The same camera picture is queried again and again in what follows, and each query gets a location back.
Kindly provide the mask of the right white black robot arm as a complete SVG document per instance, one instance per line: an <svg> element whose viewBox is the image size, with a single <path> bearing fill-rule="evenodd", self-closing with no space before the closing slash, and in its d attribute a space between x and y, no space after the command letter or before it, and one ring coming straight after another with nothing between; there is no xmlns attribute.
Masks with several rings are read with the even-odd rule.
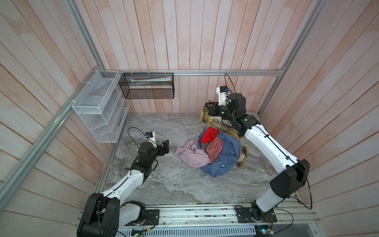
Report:
<svg viewBox="0 0 379 237"><path fill-rule="evenodd" d="M218 95L217 102L205 103L209 116L229 121L238 135L252 142L278 173L270 181L269 189L251 204L252 220L262 222L278 204L308 184L310 163L287 152L258 119L246 113L246 99L241 93L220 92Z"/></svg>

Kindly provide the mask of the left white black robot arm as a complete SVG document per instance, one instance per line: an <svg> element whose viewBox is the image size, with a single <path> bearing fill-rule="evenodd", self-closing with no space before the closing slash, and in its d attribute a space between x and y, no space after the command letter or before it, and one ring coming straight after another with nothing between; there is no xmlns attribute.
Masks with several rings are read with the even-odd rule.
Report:
<svg viewBox="0 0 379 237"><path fill-rule="evenodd" d="M144 142L127 174L108 190L89 196L77 229L78 237L115 237L129 223L146 222L146 206L138 201L126 201L155 170L157 157L168 154L169 141L161 145Z"/></svg>

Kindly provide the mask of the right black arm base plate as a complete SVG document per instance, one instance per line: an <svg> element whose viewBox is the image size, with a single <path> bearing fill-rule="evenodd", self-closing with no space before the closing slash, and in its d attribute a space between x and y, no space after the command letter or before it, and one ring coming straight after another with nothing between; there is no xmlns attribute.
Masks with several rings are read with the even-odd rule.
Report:
<svg viewBox="0 0 379 237"><path fill-rule="evenodd" d="M234 207L239 223L276 223L277 217L274 209L268 212L261 212L258 208L243 207L237 205Z"/></svg>

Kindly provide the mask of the blue checkered shirt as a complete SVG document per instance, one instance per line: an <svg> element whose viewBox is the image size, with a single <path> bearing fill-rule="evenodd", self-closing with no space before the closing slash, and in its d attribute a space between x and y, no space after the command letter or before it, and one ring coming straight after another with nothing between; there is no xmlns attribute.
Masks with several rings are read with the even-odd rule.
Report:
<svg viewBox="0 0 379 237"><path fill-rule="evenodd" d="M200 139L203 136L205 130L206 128L203 129L202 133L198 137L198 146L204 151L209 144L203 144L200 142ZM220 139L224 140L223 151L214 162L211 162L209 165L200 167L204 173L209 174L213 177L219 177L229 172L233 167L237 165L237 162L241 155L241 143L239 139L232 137L222 131L220 131L218 136Z"/></svg>

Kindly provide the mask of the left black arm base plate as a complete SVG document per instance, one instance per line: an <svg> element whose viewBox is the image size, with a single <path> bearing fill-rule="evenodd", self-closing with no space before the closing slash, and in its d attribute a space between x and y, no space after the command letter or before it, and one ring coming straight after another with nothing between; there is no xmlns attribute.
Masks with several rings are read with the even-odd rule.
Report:
<svg viewBox="0 0 379 237"><path fill-rule="evenodd" d="M159 224L160 210L159 209L147 209L145 211L144 225L157 226Z"/></svg>

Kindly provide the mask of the yellow plaid cloth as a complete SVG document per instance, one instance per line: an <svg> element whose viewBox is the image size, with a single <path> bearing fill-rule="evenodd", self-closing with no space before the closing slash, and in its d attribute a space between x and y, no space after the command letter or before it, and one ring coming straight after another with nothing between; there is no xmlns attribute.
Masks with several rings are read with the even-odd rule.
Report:
<svg viewBox="0 0 379 237"><path fill-rule="evenodd" d="M224 124L221 117L212 117L209 115L209 110L204 106L200 114L200 122L207 124L210 127L218 129L232 137L240 139L237 131L231 126ZM241 147L241 155L237 162L237 167L242 167L245 165L245 161L248 158L247 148L245 146Z"/></svg>

